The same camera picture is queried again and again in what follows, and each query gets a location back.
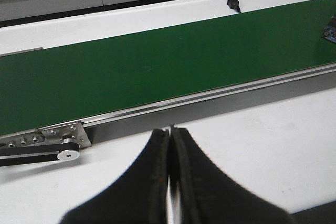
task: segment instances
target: white surface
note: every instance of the white surface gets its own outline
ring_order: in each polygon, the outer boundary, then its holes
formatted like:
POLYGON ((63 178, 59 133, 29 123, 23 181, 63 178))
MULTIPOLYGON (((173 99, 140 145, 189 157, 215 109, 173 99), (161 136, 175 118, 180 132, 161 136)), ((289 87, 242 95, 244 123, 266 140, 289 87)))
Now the white surface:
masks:
MULTIPOLYGON (((308 0, 239 0, 251 12, 308 0)), ((0 54, 83 41, 236 14, 227 0, 177 0, 0 28, 0 54)))
MULTIPOLYGON (((330 89, 177 126, 231 178, 296 212, 336 199, 335 97, 330 89)), ((2 223, 58 223, 117 179, 150 134, 96 144, 74 163, 0 167, 2 223)))

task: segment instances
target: green belt surface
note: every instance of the green belt surface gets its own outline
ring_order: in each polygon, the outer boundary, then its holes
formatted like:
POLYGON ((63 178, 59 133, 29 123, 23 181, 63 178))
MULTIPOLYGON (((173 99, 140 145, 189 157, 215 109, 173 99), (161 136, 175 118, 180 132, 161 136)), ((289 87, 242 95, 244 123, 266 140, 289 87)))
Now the green belt surface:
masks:
POLYGON ((313 0, 0 57, 0 135, 336 62, 335 12, 313 0))

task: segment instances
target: metal bracket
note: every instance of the metal bracket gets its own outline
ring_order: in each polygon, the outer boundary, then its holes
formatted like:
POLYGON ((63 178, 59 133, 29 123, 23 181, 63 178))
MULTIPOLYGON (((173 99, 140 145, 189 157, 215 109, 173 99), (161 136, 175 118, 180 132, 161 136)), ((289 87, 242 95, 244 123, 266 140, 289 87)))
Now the metal bracket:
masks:
POLYGON ((91 145, 80 122, 59 124, 1 136, 0 161, 4 159, 31 159, 31 157, 48 155, 52 155, 55 160, 70 161, 79 157, 79 149, 91 145))

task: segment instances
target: rubber gripper pad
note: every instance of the rubber gripper pad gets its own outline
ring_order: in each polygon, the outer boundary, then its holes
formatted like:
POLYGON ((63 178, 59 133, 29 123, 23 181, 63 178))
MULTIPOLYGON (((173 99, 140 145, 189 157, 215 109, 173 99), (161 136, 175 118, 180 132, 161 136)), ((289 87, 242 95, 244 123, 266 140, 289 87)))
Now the rubber gripper pad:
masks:
POLYGON ((180 188, 182 224, 288 224, 292 217, 226 176, 197 146, 187 129, 172 127, 172 191, 180 188))
POLYGON ((110 187, 69 211, 61 224, 165 224, 169 133, 154 130, 129 169, 110 187))

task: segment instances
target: bolt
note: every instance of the bolt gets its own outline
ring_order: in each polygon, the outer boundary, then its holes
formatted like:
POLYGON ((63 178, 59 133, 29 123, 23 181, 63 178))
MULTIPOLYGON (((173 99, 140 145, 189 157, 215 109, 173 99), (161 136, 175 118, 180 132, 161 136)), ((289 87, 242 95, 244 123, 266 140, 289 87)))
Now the bolt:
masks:
POLYGON ((8 144, 9 147, 15 147, 15 142, 14 141, 10 141, 10 143, 8 144))

